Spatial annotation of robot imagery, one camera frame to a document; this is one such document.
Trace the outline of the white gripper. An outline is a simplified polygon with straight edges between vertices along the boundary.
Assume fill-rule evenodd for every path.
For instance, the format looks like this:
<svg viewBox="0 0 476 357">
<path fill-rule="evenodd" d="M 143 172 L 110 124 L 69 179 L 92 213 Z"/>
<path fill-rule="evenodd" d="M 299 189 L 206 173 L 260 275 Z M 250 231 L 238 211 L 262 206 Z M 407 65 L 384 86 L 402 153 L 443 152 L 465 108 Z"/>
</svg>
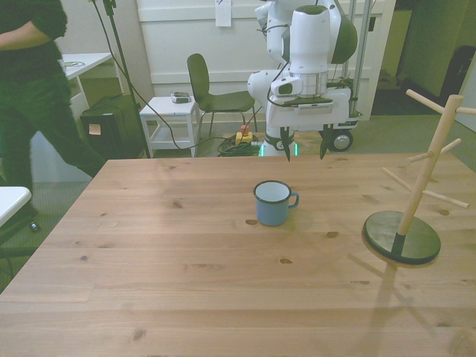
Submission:
<svg viewBox="0 0 476 357">
<path fill-rule="evenodd" d="M 349 88 L 328 89 L 324 98 L 332 100 L 331 103 L 298 104 L 297 106 L 276 106 L 268 103 L 266 112 L 267 127 L 279 128 L 280 139 L 287 160 L 290 161 L 290 146 L 294 142 L 293 131 L 290 126 L 318 126 L 324 125 L 320 131 L 322 142 L 320 146 L 320 159 L 323 159 L 332 143 L 333 124 L 343 123 L 350 117 Z"/>
</svg>

